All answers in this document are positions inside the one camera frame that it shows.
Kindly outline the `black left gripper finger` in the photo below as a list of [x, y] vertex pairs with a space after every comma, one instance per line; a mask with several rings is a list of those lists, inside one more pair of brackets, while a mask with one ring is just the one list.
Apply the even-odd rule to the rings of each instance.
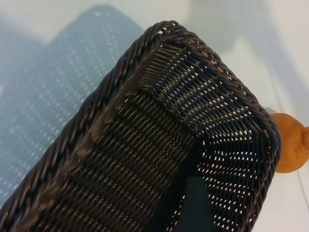
[[209, 193], [201, 177], [191, 177], [187, 181], [182, 210], [182, 231], [214, 231]]

